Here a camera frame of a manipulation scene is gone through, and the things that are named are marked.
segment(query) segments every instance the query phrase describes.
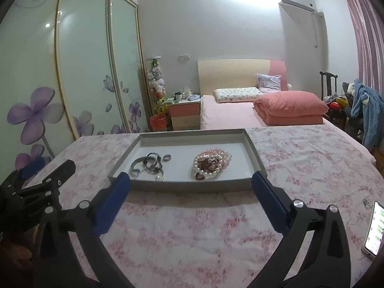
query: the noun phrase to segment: tray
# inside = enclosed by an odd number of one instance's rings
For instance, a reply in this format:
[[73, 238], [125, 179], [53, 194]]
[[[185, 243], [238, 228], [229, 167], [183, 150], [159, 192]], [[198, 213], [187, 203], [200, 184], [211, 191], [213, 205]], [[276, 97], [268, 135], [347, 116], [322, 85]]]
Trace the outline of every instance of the tray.
[[[192, 163], [205, 149], [220, 148], [232, 155], [229, 166], [213, 179], [197, 181], [192, 173]], [[144, 171], [133, 177], [131, 163], [151, 152], [161, 157], [170, 154], [169, 162], [162, 162], [164, 180], [155, 181], [153, 174]], [[211, 131], [177, 131], [143, 133], [126, 150], [108, 174], [113, 181], [121, 172], [131, 178], [131, 189], [152, 192], [212, 193], [251, 189], [252, 175], [265, 172], [260, 157], [244, 129]]]

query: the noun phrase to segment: frosted glass panel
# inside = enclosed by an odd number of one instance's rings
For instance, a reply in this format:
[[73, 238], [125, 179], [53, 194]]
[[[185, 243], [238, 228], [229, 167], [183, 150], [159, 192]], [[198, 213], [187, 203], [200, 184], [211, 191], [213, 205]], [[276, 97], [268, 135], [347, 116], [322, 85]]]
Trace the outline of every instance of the frosted glass panel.
[[106, 0], [62, 0], [60, 61], [80, 136], [124, 132], [109, 62]]
[[54, 60], [57, 0], [15, 0], [0, 24], [0, 183], [73, 139]]
[[133, 133], [148, 129], [144, 112], [135, 7], [125, 0], [112, 0], [112, 37], [116, 71], [122, 82], [122, 102]]

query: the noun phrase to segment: mug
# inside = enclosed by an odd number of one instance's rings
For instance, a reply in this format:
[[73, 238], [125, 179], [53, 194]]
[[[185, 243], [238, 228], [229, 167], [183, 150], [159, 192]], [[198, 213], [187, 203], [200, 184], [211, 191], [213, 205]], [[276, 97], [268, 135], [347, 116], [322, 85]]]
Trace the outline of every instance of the mug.
[[180, 92], [175, 93], [176, 102], [181, 102], [182, 97], [183, 97], [183, 93], [180, 93]]

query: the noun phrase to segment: patterned pillow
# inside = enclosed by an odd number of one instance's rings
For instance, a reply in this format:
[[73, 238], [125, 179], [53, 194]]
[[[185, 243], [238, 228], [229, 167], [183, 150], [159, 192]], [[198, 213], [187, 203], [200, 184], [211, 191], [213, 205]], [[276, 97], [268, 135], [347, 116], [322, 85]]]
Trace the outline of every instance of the patterned pillow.
[[259, 96], [264, 95], [257, 87], [242, 87], [237, 89], [215, 90], [218, 103], [253, 102]]
[[273, 93], [281, 91], [280, 82], [282, 81], [281, 76], [268, 76], [257, 74], [259, 78], [259, 89], [264, 93]]

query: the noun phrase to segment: air conditioner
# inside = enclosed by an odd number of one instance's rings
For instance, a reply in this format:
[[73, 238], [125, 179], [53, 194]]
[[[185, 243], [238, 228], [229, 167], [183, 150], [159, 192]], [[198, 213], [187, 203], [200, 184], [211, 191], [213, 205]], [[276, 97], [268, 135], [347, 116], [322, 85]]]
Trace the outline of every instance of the air conditioner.
[[294, 5], [296, 7], [299, 7], [301, 9], [305, 9], [309, 12], [316, 12], [315, 4], [313, 0], [282, 0], [282, 4], [289, 4]]

